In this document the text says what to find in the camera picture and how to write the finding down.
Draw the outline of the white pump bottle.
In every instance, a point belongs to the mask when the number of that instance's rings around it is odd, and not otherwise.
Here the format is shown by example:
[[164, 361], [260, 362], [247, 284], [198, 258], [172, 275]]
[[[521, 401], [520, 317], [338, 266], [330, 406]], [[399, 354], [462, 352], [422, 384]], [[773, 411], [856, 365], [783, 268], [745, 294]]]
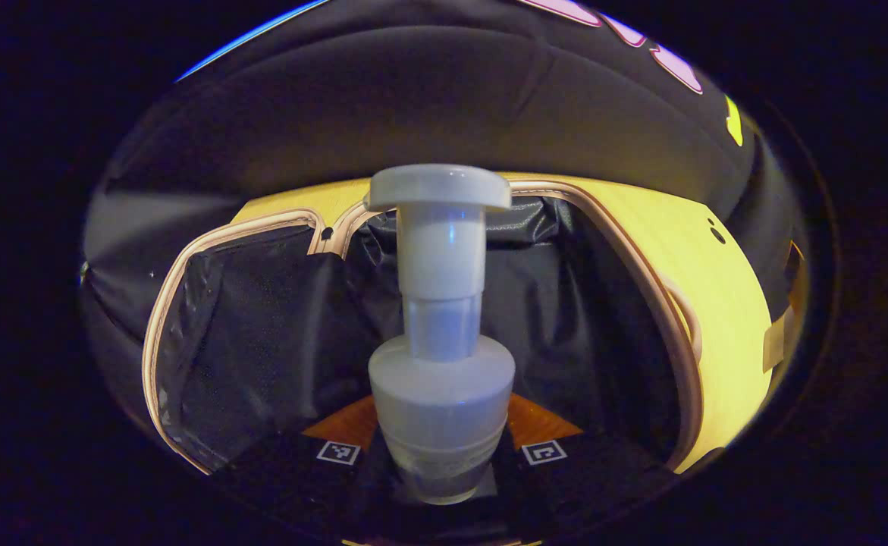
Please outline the white pump bottle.
[[370, 212], [396, 212], [404, 332], [369, 359], [378, 426], [409, 493], [460, 504], [478, 490], [505, 431], [516, 363], [481, 333], [486, 212], [507, 209], [505, 177], [465, 165], [403, 165], [372, 177]]

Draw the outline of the pink suitcase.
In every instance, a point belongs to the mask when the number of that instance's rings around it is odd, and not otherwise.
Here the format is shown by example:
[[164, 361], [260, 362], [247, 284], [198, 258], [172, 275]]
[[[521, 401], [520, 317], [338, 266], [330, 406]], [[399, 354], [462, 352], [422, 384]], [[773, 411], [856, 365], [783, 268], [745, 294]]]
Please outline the pink suitcase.
[[[520, 444], [620, 433], [669, 469], [701, 435], [704, 331], [689, 298], [609, 205], [616, 184], [507, 172], [488, 214], [481, 326], [514, 358]], [[162, 440], [211, 474], [294, 432], [367, 449], [366, 367], [404, 331], [395, 220], [369, 180], [250, 198], [191, 240], [150, 314], [143, 398]]]

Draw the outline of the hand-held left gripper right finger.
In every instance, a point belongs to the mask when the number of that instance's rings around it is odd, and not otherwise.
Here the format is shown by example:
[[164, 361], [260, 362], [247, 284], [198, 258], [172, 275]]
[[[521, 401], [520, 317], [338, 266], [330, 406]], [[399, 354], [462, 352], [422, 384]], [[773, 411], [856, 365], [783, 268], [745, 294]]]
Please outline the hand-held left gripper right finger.
[[571, 535], [668, 493], [679, 481], [625, 436], [585, 431], [512, 394], [493, 463], [485, 528], [495, 535]]

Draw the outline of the black backdrop cloth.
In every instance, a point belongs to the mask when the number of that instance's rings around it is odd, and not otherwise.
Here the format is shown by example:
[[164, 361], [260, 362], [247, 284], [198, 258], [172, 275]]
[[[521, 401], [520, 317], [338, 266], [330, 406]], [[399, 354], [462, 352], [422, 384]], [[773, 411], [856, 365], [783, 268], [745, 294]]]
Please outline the black backdrop cloth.
[[721, 77], [588, 5], [318, 0], [188, 69], [95, 183], [80, 295], [93, 355], [140, 428], [162, 276], [246, 201], [406, 163], [633, 184], [706, 205], [776, 321], [793, 195], [779, 150]]

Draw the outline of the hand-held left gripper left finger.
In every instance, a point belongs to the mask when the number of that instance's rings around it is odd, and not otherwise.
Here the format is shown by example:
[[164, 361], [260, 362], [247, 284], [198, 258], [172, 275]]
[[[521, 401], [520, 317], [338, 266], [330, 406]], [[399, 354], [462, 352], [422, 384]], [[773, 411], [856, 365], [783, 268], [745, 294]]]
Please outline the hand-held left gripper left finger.
[[265, 436], [212, 474], [219, 490], [303, 535], [416, 535], [371, 395]]

